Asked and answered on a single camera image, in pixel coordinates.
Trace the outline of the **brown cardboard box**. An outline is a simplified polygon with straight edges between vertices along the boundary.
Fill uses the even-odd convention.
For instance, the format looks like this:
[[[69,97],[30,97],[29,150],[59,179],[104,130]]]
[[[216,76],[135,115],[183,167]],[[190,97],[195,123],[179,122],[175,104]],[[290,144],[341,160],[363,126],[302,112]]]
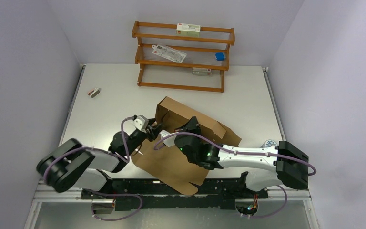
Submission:
[[[208,170],[195,164],[212,152],[212,146],[191,135],[196,133],[218,145],[238,146],[241,138],[229,127],[170,97],[165,97],[156,107],[156,122],[169,133],[173,146],[159,148],[155,141],[144,141],[141,152],[132,156],[133,163],[184,195],[198,192]]]

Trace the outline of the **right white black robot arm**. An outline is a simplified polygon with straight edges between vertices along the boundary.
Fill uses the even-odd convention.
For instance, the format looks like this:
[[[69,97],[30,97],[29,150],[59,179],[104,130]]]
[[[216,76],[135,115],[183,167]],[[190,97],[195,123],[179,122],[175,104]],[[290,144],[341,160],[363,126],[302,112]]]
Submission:
[[[201,135],[201,127],[193,116],[175,130],[174,144],[188,162],[207,170],[243,167],[248,172],[238,185],[238,192],[248,198],[266,187],[284,185],[298,190],[308,189],[309,157],[288,141],[277,146],[240,148],[213,143]]]

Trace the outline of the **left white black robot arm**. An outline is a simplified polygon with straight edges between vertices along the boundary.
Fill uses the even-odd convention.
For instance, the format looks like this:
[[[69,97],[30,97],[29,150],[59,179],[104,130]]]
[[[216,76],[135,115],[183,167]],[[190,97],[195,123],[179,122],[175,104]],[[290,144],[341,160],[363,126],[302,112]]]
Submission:
[[[100,198],[114,193],[109,172],[118,173],[130,162],[131,156],[143,142],[154,141],[162,130],[154,118],[143,115],[125,118],[131,120],[135,130],[129,135],[124,130],[117,132],[107,150],[83,146],[70,138],[45,156],[36,166],[46,185],[58,193],[72,187],[94,191]]]

